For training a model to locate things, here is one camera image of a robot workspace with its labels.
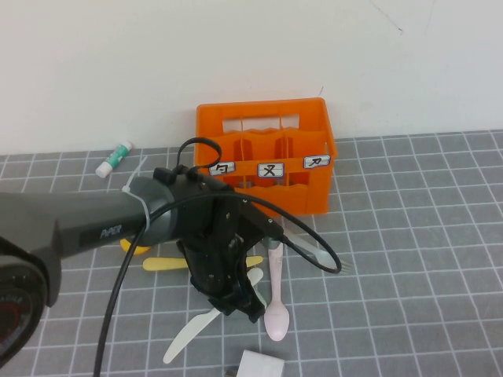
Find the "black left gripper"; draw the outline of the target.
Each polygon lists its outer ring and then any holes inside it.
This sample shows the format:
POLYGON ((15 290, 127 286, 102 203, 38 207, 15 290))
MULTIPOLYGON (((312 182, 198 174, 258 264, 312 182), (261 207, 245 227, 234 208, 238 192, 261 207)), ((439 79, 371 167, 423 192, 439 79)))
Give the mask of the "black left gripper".
POLYGON ((252 323, 266 307, 255 291, 262 270, 246 272, 244 241, 238 235, 243 202, 221 181, 178 176, 177 199, 191 198, 177 209, 176 236, 191 272, 192 285, 225 316, 236 309, 252 323))

